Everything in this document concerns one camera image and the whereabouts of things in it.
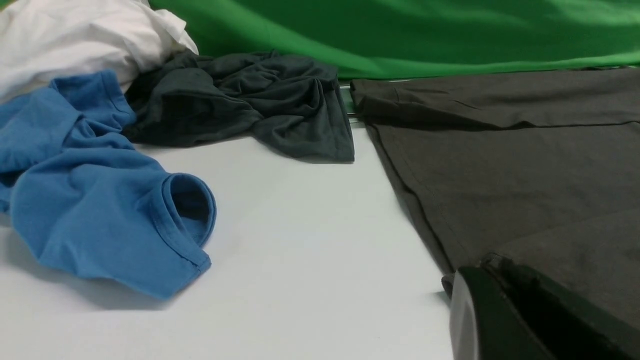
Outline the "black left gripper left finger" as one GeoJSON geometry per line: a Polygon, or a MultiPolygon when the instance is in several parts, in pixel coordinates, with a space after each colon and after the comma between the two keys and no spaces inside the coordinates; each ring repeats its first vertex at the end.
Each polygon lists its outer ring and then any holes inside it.
{"type": "Polygon", "coordinates": [[[459,268],[452,280],[449,332],[455,360],[553,360],[505,290],[481,268],[459,268]]]}

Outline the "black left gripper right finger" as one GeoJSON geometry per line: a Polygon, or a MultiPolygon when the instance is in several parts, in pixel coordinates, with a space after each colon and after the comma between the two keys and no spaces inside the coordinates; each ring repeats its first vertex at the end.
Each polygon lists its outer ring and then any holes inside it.
{"type": "Polygon", "coordinates": [[[499,255],[482,261],[516,314],[555,360],[637,360],[639,330],[528,265],[499,255]]]}

